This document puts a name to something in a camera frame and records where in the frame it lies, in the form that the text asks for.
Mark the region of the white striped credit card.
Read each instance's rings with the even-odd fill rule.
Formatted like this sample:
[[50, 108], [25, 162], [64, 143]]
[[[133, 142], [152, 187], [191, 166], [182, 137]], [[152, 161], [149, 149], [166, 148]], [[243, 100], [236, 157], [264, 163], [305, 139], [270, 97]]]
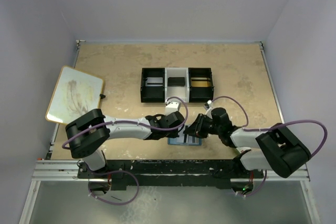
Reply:
[[202, 140], [200, 138], [196, 138], [194, 136], [186, 135], [186, 134], [181, 134], [177, 140], [177, 144], [180, 145], [195, 145], [199, 146], [202, 144]]

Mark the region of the blue leather card holder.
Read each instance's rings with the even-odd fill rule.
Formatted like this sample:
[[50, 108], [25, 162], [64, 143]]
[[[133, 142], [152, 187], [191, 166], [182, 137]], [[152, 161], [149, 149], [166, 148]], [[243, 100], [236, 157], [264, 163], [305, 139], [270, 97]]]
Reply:
[[184, 134], [184, 130], [187, 129], [189, 125], [185, 125], [178, 131], [178, 137], [167, 139], [168, 145], [180, 145], [180, 146], [201, 146], [202, 139], [196, 138], [194, 136]]

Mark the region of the black and white sorting tray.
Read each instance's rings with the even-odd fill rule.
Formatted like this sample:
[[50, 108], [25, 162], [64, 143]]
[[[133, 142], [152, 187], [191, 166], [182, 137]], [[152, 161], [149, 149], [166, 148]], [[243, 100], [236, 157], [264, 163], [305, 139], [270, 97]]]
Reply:
[[179, 97], [185, 103], [202, 103], [214, 98], [211, 68], [143, 68], [142, 103], [162, 103]]

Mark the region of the yellow framed whiteboard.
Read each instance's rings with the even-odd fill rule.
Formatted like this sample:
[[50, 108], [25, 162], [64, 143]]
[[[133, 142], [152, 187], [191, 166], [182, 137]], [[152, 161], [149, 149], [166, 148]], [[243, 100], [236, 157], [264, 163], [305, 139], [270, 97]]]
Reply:
[[103, 86], [103, 79], [63, 66], [46, 111], [46, 120], [66, 125], [97, 109]]

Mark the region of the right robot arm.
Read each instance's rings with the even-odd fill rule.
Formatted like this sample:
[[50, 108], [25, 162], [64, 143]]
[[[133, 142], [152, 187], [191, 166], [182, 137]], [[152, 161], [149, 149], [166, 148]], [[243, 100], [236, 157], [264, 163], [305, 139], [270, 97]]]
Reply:
[[248, 132], [235, 126], [224, 108], [199, 114], [183, 132], [195, 138], [216, 135], [228, 147], [249, 147], [234, 158], [242, 170], [272, 170], [282, 178], [289, 177], [312, 157], [308, 148], [287, 128], [265, 132]]

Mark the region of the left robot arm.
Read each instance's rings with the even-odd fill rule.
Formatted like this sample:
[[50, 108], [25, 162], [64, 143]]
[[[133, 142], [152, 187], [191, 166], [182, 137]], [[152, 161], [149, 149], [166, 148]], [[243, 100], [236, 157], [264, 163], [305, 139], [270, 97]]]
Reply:
[[91, 171], [107, 166], [101, 145], [111, 139], [135, 138], [160, 140], [177, 137], [179, 128], [186, 122], [178, 110], [166, 115], [147, 115], [139, 119], [117, 119], [104, 116], [100, 109], [93, 109], [66, 125], [67, 141], [62, 148], [70, 150], [71, 157], [82, 159]]

